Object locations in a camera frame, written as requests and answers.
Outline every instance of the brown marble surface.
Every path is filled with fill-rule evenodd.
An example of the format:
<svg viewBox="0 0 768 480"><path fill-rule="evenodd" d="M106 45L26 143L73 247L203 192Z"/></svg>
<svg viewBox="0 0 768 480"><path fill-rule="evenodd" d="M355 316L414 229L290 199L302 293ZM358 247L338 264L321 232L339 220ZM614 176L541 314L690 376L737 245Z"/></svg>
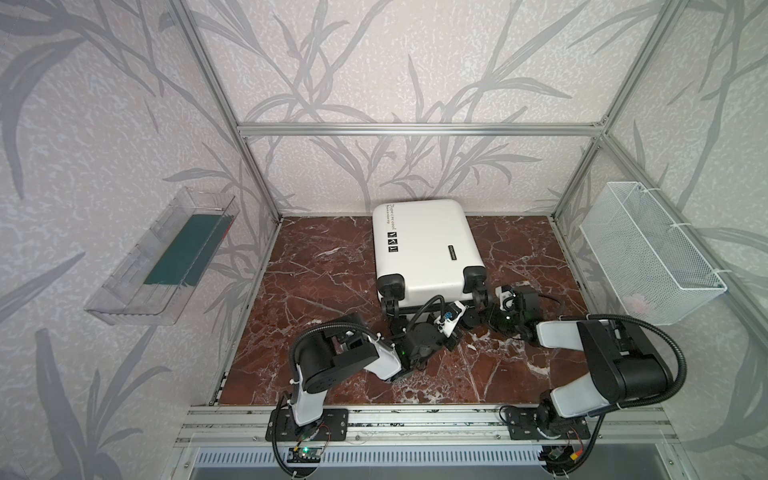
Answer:
<svg viewBox="0 0 768 480"><path fill-rule="evenodd" d="M470 217L492 290L530 282L586 313L576 282L546 217ZM222 405L273 405L289 389L288 348L314 323L360 312L388 334L376 297L370 217L288 218L224 385ZM556 305L542 299L554 319ZM395 384L361 372L331 390L326 403L538 403L546 389L587 372L581 352L536 349L479 327L424 372Z"/></svg>

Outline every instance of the mesh basket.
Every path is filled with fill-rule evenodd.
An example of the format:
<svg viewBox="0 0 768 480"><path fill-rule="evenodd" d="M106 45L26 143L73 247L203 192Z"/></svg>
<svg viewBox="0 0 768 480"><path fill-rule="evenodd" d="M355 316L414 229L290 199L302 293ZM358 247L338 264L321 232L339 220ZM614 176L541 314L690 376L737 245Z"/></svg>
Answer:
<svg viewBox="0 0 768 480"><path fill-rule="evenodd" d="M670 325L726 291L720 275L638 182L608 182L581 232L629 315Z"/></svg>

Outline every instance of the wallpaper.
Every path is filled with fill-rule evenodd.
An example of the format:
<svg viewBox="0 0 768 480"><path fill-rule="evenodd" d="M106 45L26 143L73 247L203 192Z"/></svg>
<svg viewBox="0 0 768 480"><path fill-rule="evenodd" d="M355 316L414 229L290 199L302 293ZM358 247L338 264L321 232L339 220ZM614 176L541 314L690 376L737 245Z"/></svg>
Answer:
<svg viewBox="0 0 768 480"><path fill-rule="evenodd" d="M0 28L0 478L156 478L273 222L164 2L11 0ZM182 186L241 212L177 324L87 314Z"/></svg>
<svg viewBox="0 0 768 480"><path fill-rule="evenodd" d="M663 4L188 3L241 123L599 121ZM285 214L365 214L377 199L444 196L467 211L549 213L542 207L563 191L579 160L575 147L586 143L465 137L250 142ZM500 160L489 163L484 155ZM507 160L520 156L541 162Z"/></svg>
<svg viewBox="0 0 768 480"><path fill-rule="evenodd" d="M768 2L689 2L611 134L766 304ZM560 219L573 233L605 180L598 160ZM598 308L621 311L577 233L568 239ZM688 358L664 409L700 478L757 480L768 469L768 355L722 299L665 327ZM673 361L662 350L668 361Z"/></svg>
<svg viewBox="0 0 768 480"><path fill-rule="evenodd" d="M283 137L251 144L285 214L365 214L454 198L465 212L549 214L587 137ZM458 152L449 161L441 151ZM307 158L326 158L308 162Z"/></svg>
<svg viewBox="0 0 768 480"><path fill-rule="evenodd" d="M686 8L613 135L768 310L768 2Z"/></svg>

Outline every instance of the black cable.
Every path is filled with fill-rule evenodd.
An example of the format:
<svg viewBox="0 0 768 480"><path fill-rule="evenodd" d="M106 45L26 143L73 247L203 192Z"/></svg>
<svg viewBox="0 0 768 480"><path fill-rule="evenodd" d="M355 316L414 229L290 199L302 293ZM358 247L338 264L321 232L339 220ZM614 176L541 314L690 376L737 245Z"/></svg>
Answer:
<svg viewBox="0 0 768 480"><path fill-rule="evenodd" d="M675 376L675 380L672 382L672 385L670 385L670 387L664 390L662 393L647 397L645 399L628 400L626 402L619 402L616 405L596 409L592 412L589 412L589 416L603 415L605 413L615 412L619 409L629 409L631 407L648 406L653 405L654 403L664 402L668 399L671 399L676 393L680 391L680 389L683 388L683 384L685 383L685 379L688 375L688 363L685 360L685 355L683 355L683 350L680 348L680 346L677 345L677 342L675 342L672 337L667 335L666 332L655 325L627 315L599 313L596 315L590 314L589 317L590 319L614 320L617 322L633 323L634 325L645 328L646 330L650 330L651 332L658 335L664 342L666 342L667 345L669 345L669 347L672 349L672 353L674 353L675 359L677 360L677 375Z"/></svg>
<svg viewBox="0 0 768 480"><path fill-rule="evenodd" d="M563 312L565 311L565 303L563 303L563 301L562 301L562 300L560 300L560 299L559 299L559 298L557 298L556 296L548 295L547 293L541 293L541 292L537 292L537 294L538 294L539 296L543 297L543 298L549 298L550 300L553 300L553 301L555 301L555 302L557 302L557 303L558 303L558 305L559 305L560 307L558 308L558 313L557 313L555 316L560 316L560 315L562 315L562 314L563 314Z"/></svg>
<svg viewBox="0 0 768 480"><path fill-rule="evenodd" d="M590 453L592 453L592 449L594 448L594 444L598 439L598 433L600 432L600 427L603 425L603 420L605 420L605 414L600 415L598 417L598 423L595 424L594 430L592 431L592 437L589 438L589 443L587 444L587 447L584 449L584 453L582 453L579 458L576 459L576 462L568 468L563 468L561 470L561 473L557 473L554 469L552 469L552 475L555 477L565 477L567 475L570 475L574 470L581 467L584 462L587 461L587 457Z"/></svg>
<svg viewBox="0 0 768 480"><path fill-rule="evenodd" d="M406 325L406 332L410 332L413 329L413 327L416 325L416 320L418 320L422 313L424 313L436 300L440 300L440 318L445 316L445 297L443 295L435 295L431 299L427 300L427 303L422 305L421 308L416 310L416 313L408 321L408 325Z"/></svg>
<svg viewBox="0 0 768 480"><path fill-rule="evenodd" d="M272 431L272 453L275 454L275 460L277 460L277 464L280 466L280 470L283 470L286 475L290 475L291 478L306 478L312 475L315 470L317 470L317 467L313 468L312 471L306 475L300 475L297 470L291 470L288 465L286 465L286 463L283 461L283 456L280 454L280 450L277 449L277 417L280 415L280 410L283 408L283 400L286 400L287 406L288 395L285 392L280 395L280 400L277 401L277 406L275 407L275 425L274 430Z"/></svg>
<svg viewBox="0 0 768 480"><path fill-rule="evenodd" d="M323 330L329 330L329 329L347 329L347 330L352 330L353 332L366 333L372 339L375 339L377 337L377 335L367 326L360 325L359 323L337 322L335 320L321 323L318 326L314 326L312 328L304 330L299 334L298 337L296 337L296 339L291 344L290 349L288 350L288 363L290 364L290 369L291 369L291 373L293 374L294 382L299 381L299 368L296 366L297 346L301 343L301 340L305 339L309 335L322 332Z"/></svg>
<svg viewBox="0 0 768 480"><path fill-rule="evenodd" d="M515 426L512 424L511 420L509 419L509 415L506 413L507 409L514 409L517 408L514 405L502 405L498 407L498 417L502 420L502 423L506 425L507 427Z"/></svg>

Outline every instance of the clear plastic tray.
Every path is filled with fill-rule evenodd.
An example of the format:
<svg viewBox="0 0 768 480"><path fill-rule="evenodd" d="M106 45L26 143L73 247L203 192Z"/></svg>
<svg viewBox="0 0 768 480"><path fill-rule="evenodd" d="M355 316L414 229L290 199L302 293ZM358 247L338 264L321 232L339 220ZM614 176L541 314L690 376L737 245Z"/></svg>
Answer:
<svg viewBox="0 0 768 480"><path fill-rule="evenodd" d="M111 325L173 325L240 208L232 194L183 187L85 311Z"/></svg>

